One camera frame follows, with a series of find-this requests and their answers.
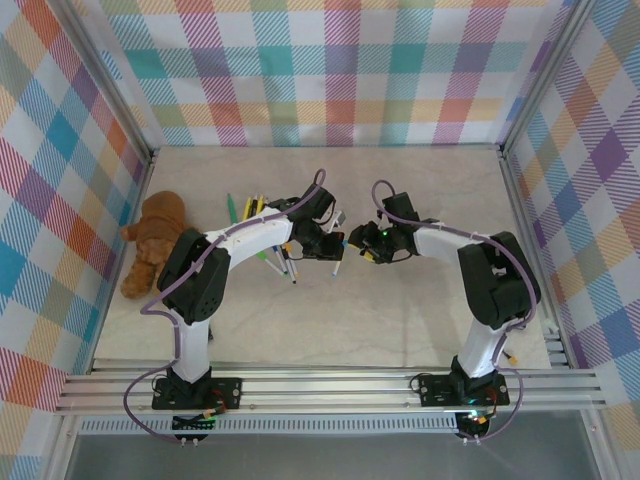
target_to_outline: white floor panel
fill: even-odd
[[[242,215],[248,196],[300,196],[317,168],[325,187],[346,212],[348,235],[375,219],[370,188],[379,178],[407,191],[421,218],[482,233],[514,231],[495,152],[469,148],[168,148],[161,150],[147,194],[170,189],[187,205],[188,219],[203,231],[229,225],[227,193]],[[381,188],[381,195],[387,192]],[[127,250],[120,280],[135,255]],[[294,253],[299,249],[294,246]],[[276,262],[272,253],[270,258]],[[345,251],[334,263],[297,263],[298,284],[279,277],[258,258],[229,275],[212,326],[210,358],[219,361],[448,366],[465,341],[471,317],[457,269],[414,258],[373,265]],[[150,299],[130,301],[116,290],[98,344],[98,358],[168,359],[171,327],[143,317]],[[522,368],[548,368],[538,321],[516,332],[507,348]]]

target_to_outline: plaid wall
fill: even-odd
[[[640,467],[640,2],[600,0],[517,145],[526,199],[581,367]]]
[[[574,2],[77,0],[76,8],[151,143],[351,146],[495,143]]]
[[[44,0],[0,0],[0,479],[34,478],[143,163]]]

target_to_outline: brown teddy bear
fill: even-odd
[[[120,235],[136,242],[136,259],[120,285],[126,298],[144,297],[153,286],[182,232],[187,229],[182,198],[174,192],[158,192],[142,203],[138,223],[122,227]]]

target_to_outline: purple cable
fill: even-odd
[[[160,315],[163,316],[165,318],[168,318],[171,323],[173,324],[173,342],[174,342],[174,353],[173,356],[175,357],[171,362],[167,363],[166,365],[163,365],[162,367],[158,367],[158,368],[154,368],[153,370],[149,370],[146,373],[143,373],[142,375],[140,375],[138,378],[136,378],[133,382],[131,382],[131,384],[127,387],[127,389],[124,392],[124,397],[122,399],[122,403],[124,406],[124,410],[125,412],[127,412],[127,415],[129,416],[129,418],[131,420],[133,420],[133,422],[138,425],[140,428],[142,428],[145,432],[147,432],[148,434],[159,438],[160,440],[165,440],[167,442],[170,443],[178,443],[181,445],[184,445],[180,440],[174,438],[174,437],[170,437],[168,435],[162,435],[159,434],[157,432],[154,432],[151,428],[147,427],[144,423],[142,423],[142,421],[140,421],[140,419],[138,419],[138,417],[136,417],[134,415],[134,413],[131,411],[131,409],[129,408],[129,404],[128,404],[128,398],[129,398],[129,394],[131,393],[131,390],[133,390],[133,387],[135,387],[138,383],[140,383],[142,380],[144,380],[145,378],[156,374],[156,373],[160,373],[168,368],[173,367],[178,360],[180,360],[180,330],[179,330],[179,326],[178,326],[178,320],[170,313],[170,312],[165,312],[162,310],[151,310],[151,307],[153,307],[154,305],[160,303],[167,295],[169,295],[171,292],[173,292],[176,288],[178,288],[180,285],[182,285],[187,278],[189,278],[191,275],[193,275],[196,270],[204,263],[204,261],[206,260],[206,258],[209,256],[209,254],[213,251],[214,248],[216,248],[216,246],[218,244],[220,244],[220,242],[222,242],[225,238],[227,238],[229,235],[232,235],[244,228],[247,228],[251,225],[257,225],[258,223],[265,223],[271,220],[275,220],[276,218],[281,218],[281,217],[285,217],[287,215],[289,215],[292,212],[295,212],[296,210],[298,210],[300,207],[302,207],[305,203],[307,203],[309,200],[311,200],[311,198],[318,192],[318,190],[320,190],[320,187],[322,187],[322,184],[324,183],[325,179],[327,178],[327,171],[324,168],[319,169],[316,174],[313,177],[313,182],[316,184],[315,188],[304,198],[302,198],[302,200],[300,200],[298,203],[296,203],[295,205],[293,205],[291,208],[288,208],[287,210],[283,211],[283,212],[278,212],[278,213],[274,213],[273,215],[267,215],[265,217],[258,217],[258,218],[252,218],[250,220],[247,220],[245,222],[242,223],[238,223],[236,225],[233,225],[232,227],[230,227],[228,230],[225,231],[225,233],[223,235],[220,235],[218,238],[216,238],[213,243],[211,243],[211,245],[209,245],[206,250],[204,252],[202,252],[202,255],[200,255],[200,257],[198,258],[198,260],[196,260],[191,267],[189,268],[189,270],[187,270],[186,272],[184,272],[184,274],[178,278],[178,280],[176,280],[175,282],[173,282],[170,286],[168,286],[165,290],[163,290],[160,295],[158,295],[157,297],[155,297],[153,300],[151,300],[149,303],[147,303],[144,307],[142,307],[140,309],[140,314],[142,315]]]
[[[514,368],[503,368],[503,367],[500,367],[500,365],[498,365],[498,356],[500,355],[500,351],[502,350],[502,347],[504,347],[504,344],[507,341],[507,335],[506,334],[508,332],[512,331],[514,328],[523,328],[523,327],[525,327],[531,320],[533,320],[533,317],[536,314],[537,300],[536,300],[535,289],[533,288],[533,282],[531,281],[531,278],[529,278],[529,274],[524,269],[522,264],[518,261],[518,259],[509,250],[507,250],[505,247],[500,245],[495,240],[492,240],[491,238],[485,237],[483,235],[478,235],[477,233],[468,233],[468,232],[465,232],[464,230],[458,230],[457,228],[449,227],[449,226],[446,226],[446,225],[434,225],[434,224],[426,223],[426,222],[416,222],[414,220],[406,220],[404,218],[397,217],[397,216],[387,212],[385,210],[385,208],[382,206],[382,204],[380,203],[380,201],[376,197],[376,188],[380,184],[384,184],[387,187],[389,187],[389,189],[391,190],[391,193],[393,195],[395,195],[396,191],[393,188],[393,186],[391,185],[391,183],[389,183],[387,180],[378,180],[371,187],[371,198],[373,199],[373,203],[375,203],[376,208],[378,210],[380,210],[383,214],[385,214],[387,216],[387,218],[389,218],[389,219],[391,219],[391,220],[393,220],[395,222],[398,222],[398,223],[405,223],[405,224],[408,224],[408,225],[415,225],[417,227],[430,228],[432,230],[442,230],[444,232],[449,232],[449,233],[452,233],[454,235],[458,235],[460,237],[469,238],[471,240],[478,240],[478,241],[487,243],[488,245],[491,245],[492,247],[496,248],[505,257],[507,257],[507,259],[513,264],[515,269],[518,271],[518,273],[520,274],[520,276],[522,277],[522,279],[523,279],[523,281],[525,283],[525,286],[527,287],[527,293],[529,294],[529,301],[531,302],[531,310],[529,310],[529,314],[521,322],[514,323],[513,325],[510,325],[510,326],[507,327],[505,333],[502,335],[502,338],[500,338],[500,341],[496,345],[496,349],[494,350],[493,355],[491,356],[491,362],[493,363],[493,366],[495,367],[495,369],[498,372],[501,372],[501,373],[502,372],[506,372],[506,373],[512,373],[513,375],[515,375],[516,378],[518,379],[518,386],[519,386],[518,401],[516,402],[516,406],[513,409],[513,411],[511,412],[511,415],[509,415],[509,418],[507,418],[507,421],[498,430],[496,430],[495,432],[490,433],[489,435],[485,435],[484,437],[482,437],[483,440],[489,440],[491,438],[494,438],[496,435],[502,433],[509,426],[509,424],[513,421],[514,417],[518,413],[518,410],[520,410],[520,407],[522,406],[522,401],[523,401],[523,396],[524,396],[523,395],[524,394],[524,382],[522,381],[522,376]],[[467,435],[464,432],[461,432],[461,433],[463,435],[467,436],[468,438],[472,439],[472,440],[476,440],[476,438],[472,437],[471,435]]]

